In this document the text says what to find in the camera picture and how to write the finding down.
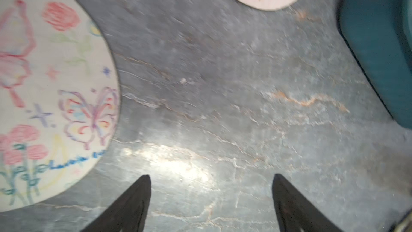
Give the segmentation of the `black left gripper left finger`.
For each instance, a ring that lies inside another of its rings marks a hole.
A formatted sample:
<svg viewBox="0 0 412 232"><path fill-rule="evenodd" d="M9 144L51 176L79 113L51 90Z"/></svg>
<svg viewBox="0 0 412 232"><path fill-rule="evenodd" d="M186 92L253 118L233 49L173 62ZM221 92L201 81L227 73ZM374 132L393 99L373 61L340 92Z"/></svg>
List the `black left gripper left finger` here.
<svg viewBox="0 0 412 232"><path fill-rule="evenodd" d="M142 232L151 199L151 179L141 176L82 232Z"/></svg>

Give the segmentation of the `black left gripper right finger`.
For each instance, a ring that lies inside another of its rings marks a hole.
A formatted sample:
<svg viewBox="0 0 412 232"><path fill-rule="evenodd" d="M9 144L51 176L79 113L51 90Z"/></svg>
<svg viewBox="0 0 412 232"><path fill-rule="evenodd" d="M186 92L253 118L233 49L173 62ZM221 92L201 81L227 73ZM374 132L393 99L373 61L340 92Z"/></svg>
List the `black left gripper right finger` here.
<svg viewBox="0 0 412 232"><path fill-rule="evenodd" d="M281 174L274 176L272 196L281 232L342 232Z"/></svg>

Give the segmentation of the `white pink floral coaster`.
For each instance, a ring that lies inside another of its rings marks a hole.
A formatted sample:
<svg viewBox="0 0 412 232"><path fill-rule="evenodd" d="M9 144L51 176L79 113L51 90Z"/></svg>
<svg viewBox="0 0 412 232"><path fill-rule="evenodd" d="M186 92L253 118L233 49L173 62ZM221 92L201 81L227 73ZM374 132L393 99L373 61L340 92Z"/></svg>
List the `white pink floral coaster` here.
<svg viewBox="0 0 412 232"><path fill-rule="evenodd" d="M120 113L103 34L76 0L1 0L1 211L78 183Z"/></svg>

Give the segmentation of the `teal plastic storage box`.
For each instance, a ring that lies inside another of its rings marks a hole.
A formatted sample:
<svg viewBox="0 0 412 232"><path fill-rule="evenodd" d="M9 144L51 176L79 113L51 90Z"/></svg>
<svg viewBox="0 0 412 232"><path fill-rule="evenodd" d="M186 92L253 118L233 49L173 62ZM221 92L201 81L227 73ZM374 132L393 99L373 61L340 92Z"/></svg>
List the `teal plastic storage box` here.
<svg viewBox="0 0 412 232"><path fill-rule="evenodd" d="M343 0L339 27L392 118L412 127L412 0Z"/></svg>

